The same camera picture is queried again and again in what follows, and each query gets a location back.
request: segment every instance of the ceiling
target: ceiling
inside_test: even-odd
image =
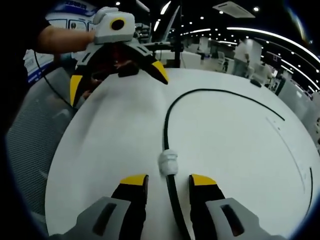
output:
[[[212,38],[212,40],[218,38],[219,41],[226,39],[229,42],[237,41],[245,36],[251,39],[258,38],[256,40],[263,46],[262,55],[267,51],[277,55],[280,54],[283,60],[297,67],[320,87],[320,73],[317,73],[317,70],[320,70],[320,63],[304,50],[274,36],[250,31],[227,30],[227,27],[242,27],[274,33],[307,48],[319,58],[320,27],[317,24],[319,22],[319,11],[316,6],[313,6],[314,0],[233,0],[233,2],[255,15],[255,18],[234,18],[226,13],[220,14],[218,10],[213,8],[213,6],[224,3],[227,0],[171,0],[164,15],[160,15],[160,12],[169,0],[140,1],[150,9],[150,14],[141,10],[136,4],[136,0],[88,0],[88,2],[98,7],[114,7],[116,2],[120,2],[120,5],[117,7],[121,11],[133,13],[136,22],[145,24],[151,22],[154,25],[158,19],[161,19],[157,30],[153,33],[155,40],[161,39],[161,36],[168,27],[173,12],[177,6],[182,4],[181,23],[179,17],[176,17],[172,28],[176,30],[180,28],[181,33],[211,29],[211,31],[201,32],[198,36],[193,34],[193,38],[199,38],[202,34],[205,37]],[[259,7],[259,11],[255,12],[254,7]],[[295,69],[293,69],[293,72],[293,79],[301,87],[306,90],[309,89],[308,86],[311,86],[314,90],[317,89],[301,73]]]

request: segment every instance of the person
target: person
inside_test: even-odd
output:
[[[32,49],[43,54],[63,54],[84,51],[87,45],[94,41],[95,32],[83,32],[73,29],[58,28],[50,25],[45,19],[45,12],[30,2],[23,1],[21,6],[14,7],[17,12],[15,21],[19,22],[19,29],[9,31],[10,39],[7,49],[10,68],[14,74],[10,80],[2,81],[6,89],[5,124],[1,133],[12,124],[19,111],[20,105],[29,91],[28,72],[24,66],[26,51]]]
[[[264,73],[264,75],[266,76],[266,78],[268,79],[267,82],[264,84],[264,86],[265,86],[266,88],[268,88],[269,85],[270,85],[270,81],[271,81],[271,79],[272,79],[272,71],[271,71],[270,66],[269,66],[268,64],[266,64],[265,62],[262,62],[261,65],[264,66],[263,73]]]
[[[234,51],[234,65],[232,75],[245,77],[250,62],[249,49],[246,41],[240,39],[240,44]]]

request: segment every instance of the white tabletop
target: white tabletop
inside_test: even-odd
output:
[[[191,69],[167,69],[167,73],[168,85],[143,71],[124,78],[112,75],[80,108],[48,175],[49,234],[68,231],[78,214],[100,197],[111,196],[121,179],[146,173],[148,199],[141,239],[178,239],[166,181],[158,169],[164,119],[181,94],[211,88],[260,101],[285,121],[252,101],[221,92],[193,93],[176,104],[168,138],[178,153],[176,186],[190,234],[188,176],[199,174],[216,180],[224,195],[255,213],[270,234],[288,237],[309,206],[309,167],[313,199],[320,186],[320,157],[305,127],[276,95],[245,78]]]

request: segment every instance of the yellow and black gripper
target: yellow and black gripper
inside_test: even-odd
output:
[[[76,65],[70,80],[70,104],[77,105],[81,95],[88,90],[92,68],[103,56],[108,56],[110,44],[121,44],[130,60],[153,78],[168,84],[168,76],[163,64],[138,40],[134,39],[135,17],[121,12],[116,7],[103,7],[93,18],[95,27],[94,42],[87,46],[82,59]]]

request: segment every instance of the white wall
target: white wall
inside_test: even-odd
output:
[[[207,37],[201,37],[199,41],[199,50],[205,54],[210,53],[209,49],[209,39]]]

